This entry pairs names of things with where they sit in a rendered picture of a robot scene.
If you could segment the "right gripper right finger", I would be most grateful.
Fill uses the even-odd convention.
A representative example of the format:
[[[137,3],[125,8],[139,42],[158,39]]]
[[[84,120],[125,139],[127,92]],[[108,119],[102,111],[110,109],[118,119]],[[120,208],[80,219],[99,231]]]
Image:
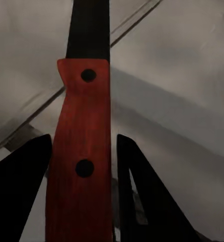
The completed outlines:
[[[136,142],[117,135],[121,242],[202,242]],[[131,169],[148,225],[137,222]]]

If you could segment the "parer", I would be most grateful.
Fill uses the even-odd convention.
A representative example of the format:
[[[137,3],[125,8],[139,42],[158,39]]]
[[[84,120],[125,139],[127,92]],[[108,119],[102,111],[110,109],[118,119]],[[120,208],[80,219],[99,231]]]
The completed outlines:
[[[109,0],[74,0],[66,95],[48,169],[45,242],[112,242]]]

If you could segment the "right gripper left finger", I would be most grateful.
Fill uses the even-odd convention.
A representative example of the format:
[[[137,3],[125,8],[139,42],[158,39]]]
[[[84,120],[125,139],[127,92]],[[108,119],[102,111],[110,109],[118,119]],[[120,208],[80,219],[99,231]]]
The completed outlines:
[[[19,242],[52,151],[49,134],[0,161],[0,242]]]

